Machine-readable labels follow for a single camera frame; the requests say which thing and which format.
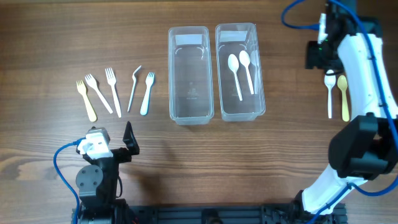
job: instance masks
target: cutlery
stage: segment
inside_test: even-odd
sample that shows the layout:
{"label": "cutlery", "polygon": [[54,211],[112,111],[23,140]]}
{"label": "cutlery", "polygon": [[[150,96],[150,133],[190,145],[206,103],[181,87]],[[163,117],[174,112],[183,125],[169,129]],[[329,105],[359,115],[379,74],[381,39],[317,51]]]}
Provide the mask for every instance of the cutlery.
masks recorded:
{"label": "cutlery", "polygon": [[154,81],[155,81],[155,73],[149,72],[147,79],[145,80],[145,83],[147,84],[147,90],[145,91],[144,100],[142,101],[141,105],[141,110],[140,110],[141,115],[146,115],[148,113],[150,89],[152,88]]}
{"label": "cutlery", "polygon": [[228,57],[228,67],[234,73],[236,91],[238,92],[239,100],[242,101],[241,86],[239,85],[238,76],[236,75],[236,72],[238,71],[238,68],[239,68],[239,62],[234,54],[231,54]]}
{"label": "cutlery", "polygon": [[112,88],[112,94],[113,94],[113,101],[114,101],[114,106],[116,108],[116,112],[118,113],[118,116],[121,118],[122,117],[122,111],[120,109],[120,103],[119,103],[119,98],[118,94],[116,93],[116,77],[114,76],[112,68],[105,68],[105,74],[106,74],[106,79],[108,80],[108,84]]}
{"label": "cutlery", "polygon": [[337,87],[341,90],[342,97],[342,107],[341,107],[341,115],[343,117],[343,121],[349,121],[349,112],[348,112],[348,104],[347,104],[347,78],[344,75],[340,75],[337,79]]}
{"label": "cutlery", "polygon": [[257,73],[257,67],[259,66],[260,62],[259,62],[259,59],[257,57],[257,54],[258,54],[257,50],[253,50],[250,53],[250,62],[256,67],[256,72],[254,74],[254,84],[253,84],[254,94],[258,94],[259,88],[260,88],[260,85],[259,85],[259,79],[260,78],[259,78],[259,75]]}
{"label": "cutlery", "polygon": [[239,53],[239,60],[241,61],[242,65],[246,68],[246,75],[248,76],[250,93],[254,94],[253,83],[251,81],[250,72],[249,72],[250,56],[246,51],[242,50],[241,53]]}
{"label": "cutlery", "polygon": [[[333,73],[333,70],[327,71],[326,74]],[[336,76],[335,75],[325,75],[325,85],[328,88],[328,115],[331,118],[331,89],[336,84]]]}
{"label": "cutlery", "polygon": [[108,112],[109,113],[113,113],[113,110],[112,110],[111,106],[105,100],[105,97],[100,92],[100,89],[98,89],[97,80],[91,74],[86,75],[85,78],[86,78],[87,85],[92,87],[95,90],[95,92],[97,92],[99,98],[101,99],[102,103],[105,105],[105,107],[108,110]]}
{"label": "cutlery", "polygon": [[130,102],[129,102],[129,108],[127,109],[127,112],[130,112],[130,107],[131,107],[131,102],[132,102],[132,97],[134,96],[134,90],[136,89],[136,72],[141,68],[141,65],[132,73],[132,90],[131,90],[131,96],[130,96]]}
{"label": "cutlery", "polygon": [[87,97],[87,88],[85,83],[83,82],[83,80],[79,80],[76,82],[76,85],[77,91],[83,96],[83,99],[85,101],[88,119],[90,119],[91,122],[96,121],[97,115],[95,115],[94,108]]}

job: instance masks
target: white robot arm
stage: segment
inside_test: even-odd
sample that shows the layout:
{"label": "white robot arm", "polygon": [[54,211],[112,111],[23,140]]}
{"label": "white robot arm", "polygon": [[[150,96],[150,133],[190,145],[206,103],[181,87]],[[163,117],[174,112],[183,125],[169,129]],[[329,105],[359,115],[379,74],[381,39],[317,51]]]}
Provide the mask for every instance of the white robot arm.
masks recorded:
{"label": "white robot arm", "polygon": [[[318,43],[317,43],[318,45],[322,44],[322,42],[324,41],[330,41],[328,40],[328,34],[325,33],[325,30],[326,30],[326,14],[322,14],[320,19],[320,32],[318,35]],[[371,43],[375,51],[377,68],[379,70],[379,74],[381,77],[383,92],[386,96],[386,103],[389,106],[388,110],[391,116],[395,119],[397,118],[398,115],[398,107],[392,96],[386,75],[386,69],[384,68],[384,62],[382,58],[382,39],[381,37],[378,37],[376,34],[369,34],[369,38],[371,40]],[[349,95],[351,98],[351,121],[356,119],[358,116],[367,116],[369,114],[371,114],[375,120],[377,118],[386,118],[386,114],[383,108],[381,107],[382,103],[379,94],[379,88],[377,85],[374,68],[370,60],[371,54],[369,53],[369,48],[365,42],[364,35],[360,32],[354,35],[345,34],[344,36],[340,37],[339,42],[340,44],[338,45],[336,52],[338,58],[341,60],[342,66],[344,68],[344,71],[346,72],[346,76],[348,79]],[[332,67],[334,67],[335,65],[336,63],[334,62],[331,63]],[[332,150],[332,146],[336,146],[337,144],[336,142],[339,142],[338,144],[345,144],[345,142],[342,142],[345,139],[339,138],[334,140],[335,140],[334,142],[333,141],[331,142],[329,150]],[[331,154],[333,153],[331,152],[329,153],[329,160],[333,159],[333,155],[331,156]],[[323,171],[321,176],[319,176],[319,178],[315,181],[315,183],[310,187],[306,188],[302,192],[303,210],[311,214],[316,214],[321,208],[327,206],[327,209],[322,211],[320,215],[330,214],[333,211],[335,205],[346,195],[348,195],[350,191],[352,191],[352,189],[347,190],[338,200],[334,200],[333,204],[331,204],[331,201],[335,199],[336,196],[340,192],[342,192],[345,187],[347,187],[348,183],[354,183],[359,186],[361,184],[366,183],[369,179],[373,180],[373,178],[376,178],[377,176],[377,175],[366,176],[362,174],[357,174],[352,170],[351,173],[354,174],[354,176],[348,175],[344,178],[339,177],[341,176],[339,175],[339,172],[334,168],[332,168],[332,166],[329,164],[327,168]]]}

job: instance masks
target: yellow plastic fork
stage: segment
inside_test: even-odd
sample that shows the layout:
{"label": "yellow plastic fork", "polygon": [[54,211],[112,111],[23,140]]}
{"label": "yellow plastic fork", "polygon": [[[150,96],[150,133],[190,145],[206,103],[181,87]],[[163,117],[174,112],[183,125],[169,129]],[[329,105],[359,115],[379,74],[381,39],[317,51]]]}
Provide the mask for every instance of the yellow plastic fork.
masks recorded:
{"label": "yellow plastic fork", "polygon": [[79,80],[76,82],[76,84],[77,84],[77,91],[79,91],[79,93],[83,96],[83,99],[85,101],[88,119],[90,119],[91,122],[96,121],[97,115],[95,114],[94,108],[88,99],[87,88],[85,83],[83,82],[83,80]]}

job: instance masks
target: wood grain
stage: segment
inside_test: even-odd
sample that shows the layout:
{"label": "wood grain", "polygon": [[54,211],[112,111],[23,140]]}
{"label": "wood grain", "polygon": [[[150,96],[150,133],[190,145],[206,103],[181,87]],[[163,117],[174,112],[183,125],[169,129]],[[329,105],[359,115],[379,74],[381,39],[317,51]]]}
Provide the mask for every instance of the wood grain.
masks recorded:
{"label": "wood grain", "polygon": [[[141,154],[120,167],[131,205],[234,205],[289,202],[328,164],[330,139],[345,125],[339,90],[334,119],[327,118],[327,90],[319,70],[304,70],[305,46],[317,33],[288,29],[280,13],[291,1],[170,1],[0,6],[0,223],[69,223],[75,206],[52,164],[60,146],[105,127],[111,147],[123,145],[131,121]],[[308,0],[287,19],[311,24],[323,1]],[[398,95],[396,1],[361,1],[359,13],[380,19],[384,61]],[[221,119],[215,27],[253,22],[259,38],[266,113],[248,123]],[[204,126],[178,126],[169,116],[167,32],[176,26],[210,31],[215,116]],[[142,65],[130,113],[132,72]],[[91,73],[114,108],[104,69],[113,67],[122,118],[109,114],[96,93],[91,123],[75,82]],[[150,109],[141,116],[145,77],[156,73]],[[87,163],[74,148],[58,157],[75,186]],[[397,172],[364,186],[379,190]],[[397,223],[398,192],[379,198],[350,194],[350,223]]]}

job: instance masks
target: clear plastic container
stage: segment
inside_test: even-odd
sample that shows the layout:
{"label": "clear plastic container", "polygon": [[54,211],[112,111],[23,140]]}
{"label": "clear plastic container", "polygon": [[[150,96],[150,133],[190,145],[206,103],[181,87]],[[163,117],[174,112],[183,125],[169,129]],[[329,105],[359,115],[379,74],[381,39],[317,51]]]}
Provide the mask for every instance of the clear plastic container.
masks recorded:
{"label": "clear plastic container", "polygon": [[214,116],[209,31],[169,30],[170,117],[179,125],[207,124]]}
{"label": "clear plastic container", "polygon": [[[245,50],[250,58],[249,72],[254,88],[249,89],[246,69],[239,60],[239,53]],[[216,52],[218,85],[220,88],[221,115],[225,121],[252,121],[266,111],[262,84],[259,44],[256,26],[252,23],[220,24],[216,27]],[[239,100],[234,73],[228,67],[228,57],[235,54],[239,61],[237,72],[242,93]]]}

